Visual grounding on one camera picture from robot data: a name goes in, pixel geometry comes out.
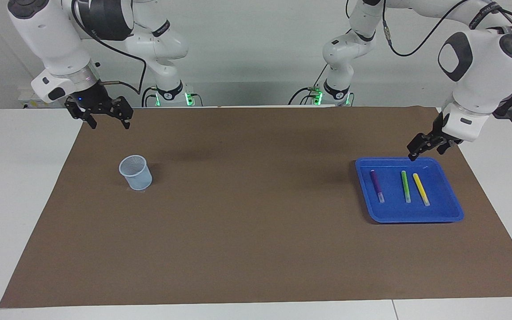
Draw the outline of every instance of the cup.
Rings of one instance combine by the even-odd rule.
[[[151,184],[152,177],[148,168],[148,162],[142,156],[126,157],[120,162],[118,170],[126,178],[130,188],[133,190],[145,190]]]

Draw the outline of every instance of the purple marker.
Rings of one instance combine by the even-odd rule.
[[[378,183],[378,177],[376,176],[376,172],[374,172],[374,170],[370,170],[370,179],[372,180],[372,184],[374,184],[374,191],[376,191],[376,194],[378,195],[378,201],[380,203],[384,203],[382,189],[380,188],[380,184]]]

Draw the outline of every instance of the plastic tray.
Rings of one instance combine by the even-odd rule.
[[[444,223],[461,221],[463,210],[453,193],[440,164],[433,158],[360,158],[356,162],[357,173],[368,208],[368,214],[379,223]],[[370,178],[375,170],[384,203],[378,201]],[[402,177],[406,171],[410,187],[411,203],[406,203]],[[430,202],[426,207],[412,174],[418,173]]]

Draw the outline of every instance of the table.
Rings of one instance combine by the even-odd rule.
[[[0,110],[0,298],[81,124],[63,109]],[[511,122],[491,118],[476,142],[460,148],[512,237]],[[0,310],[0,319],[23,318],[506,319],[512,298]]]

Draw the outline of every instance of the yellow marker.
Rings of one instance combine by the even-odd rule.
[[[426,195],[426,191],[424,190],[424,186],[422,186],[422,182],[420,181],[420,177],[417,173],[413,175],[414,182],[416,182],[416,186],[418,187],[418,191],[420,191],[420,196],[422,197],[422,200],[424,201],[424,205],[426,207],[429,207],[430,200],[428,200],[428,196]]]

